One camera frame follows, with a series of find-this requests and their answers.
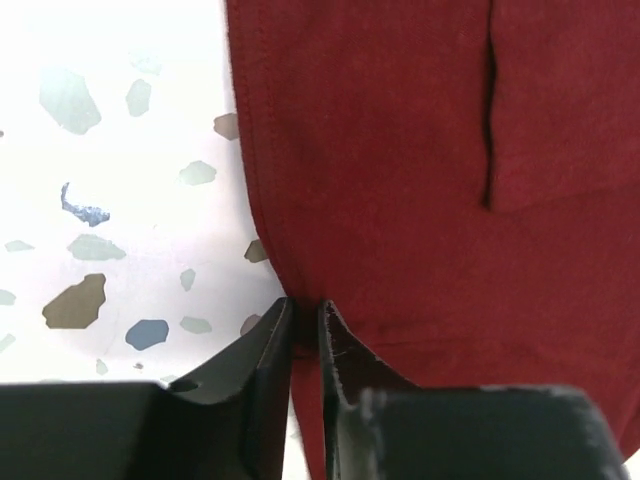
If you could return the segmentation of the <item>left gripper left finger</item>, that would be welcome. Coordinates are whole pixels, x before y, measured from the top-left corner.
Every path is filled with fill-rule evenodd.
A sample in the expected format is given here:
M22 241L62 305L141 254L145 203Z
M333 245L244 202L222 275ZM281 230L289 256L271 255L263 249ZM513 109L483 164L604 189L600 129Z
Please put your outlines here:
M196 408L182 479L282 477L292 323L293 302L279 298L245 334L169 384Z

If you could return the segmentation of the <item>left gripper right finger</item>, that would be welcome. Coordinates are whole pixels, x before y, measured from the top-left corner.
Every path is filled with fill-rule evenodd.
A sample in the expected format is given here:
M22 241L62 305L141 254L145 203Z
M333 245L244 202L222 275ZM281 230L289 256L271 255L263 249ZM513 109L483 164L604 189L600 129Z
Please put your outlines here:
M318 346L326 477L386 479L381 418L388 396L421 388L367 347L332 301L318 309Z

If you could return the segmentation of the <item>dark red t shirt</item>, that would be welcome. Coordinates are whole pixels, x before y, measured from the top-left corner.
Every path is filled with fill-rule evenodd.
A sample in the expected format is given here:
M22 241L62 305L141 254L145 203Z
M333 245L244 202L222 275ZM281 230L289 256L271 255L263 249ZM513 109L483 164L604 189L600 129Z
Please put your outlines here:
M639 5L231 1L258 236L299 305L292 396L324 464L315 311L426 387L569 384L639 448Z

